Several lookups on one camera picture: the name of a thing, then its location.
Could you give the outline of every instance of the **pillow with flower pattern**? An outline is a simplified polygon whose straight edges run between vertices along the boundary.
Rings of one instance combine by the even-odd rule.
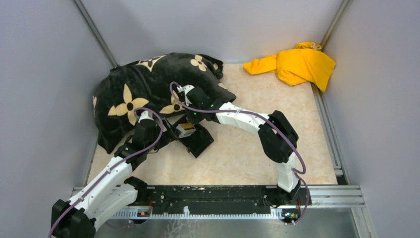
[[[163,117],[181,114],[182,106],[171,96],[169,84],[201,87],[211,98],[233,102],[235,94],[219,81],[223,62],[206,55],[170,53],[113,68],[93,96],[98,144],[111,153],[134,128],[134,110],[147,107]]]

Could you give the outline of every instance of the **floor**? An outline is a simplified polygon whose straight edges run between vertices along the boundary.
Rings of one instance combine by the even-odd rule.
[[[223,72],[221,82],[236,94],[235,105],[259,113],[279,110],[286,115],[299,135],[298,151],[305,160],[307,173],[303,178],[308,184],[337,184],[309,83],[290,87],[274,73],[249,75],[241,64],[225,64]],[[264,154],[258,136],[214,122],[202,125],[214,143],[199,158],[195,159],[176,141],[149,154],[132,175],[154,185],[276,184],[274,162]],[[88,181],[111,157],[97,147]]]

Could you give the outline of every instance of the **yellow towel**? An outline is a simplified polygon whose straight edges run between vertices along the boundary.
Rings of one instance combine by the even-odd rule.
[[[252,75],[277,73],[277,77],[290,86],[309,81],[325,92],[335,61],[320,50],[320,45],[302,42],[294,49],[245,63],[244,70]]]

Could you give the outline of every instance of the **white wall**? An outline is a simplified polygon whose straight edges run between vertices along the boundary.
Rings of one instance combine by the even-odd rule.
[[[86,173],[110,64],[70,0],[4,1],[0,17],[0,237],[47,237]]]
[[[354,1],[326,46],[326,91],[378,236],[419,237],[420,1]]]
[[[320,43],[341,0],[84,0],[119,64],[168,52],[248,61]]]

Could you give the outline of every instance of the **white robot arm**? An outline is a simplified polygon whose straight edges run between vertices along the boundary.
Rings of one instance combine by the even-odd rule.
[[[278,188],[289,194],[291,198],[296,195],[299,190],[299,180],[294,176],[296,155],[290,145],[285,143],[282,137],[267,124],[269,121],[279,128],[296,147],[298,136],[281,112],[260,114],[244,110],[231,102],[213,100],[201,88],[195,88],[192,85],[177,89],[179,98],[186,104],[185,113],[189,123],[198,125],[200,121],[206,119],[236,126],[258,135],[265,154],[275,162],[278,172]],[[203,113],[189,110],[189,106],[199,109]],[[163,137],[161,144],[155,144],[154,149],[161,148],[172,140],[196,134],[195,131],[186,132],[180,127],[176,129],[177,131],[175,133],[172,131],[168,138]],[[54,236],[59,238],[93,237],[98,228],[121,208],[136,201],[147,200],[147,184],[138,178],[130,177],[124,181],[122,186],[115,188],[146,160],[148,151],[128,160],[126,158],[155,143],[158,139],[158,132],[161,132],[158,124],[153,120],[152,114],[148,111],[141,113],[135,130],[132,142],[127,140],[92,182],[66,202],[59,200],[53,206],[52,234]]]

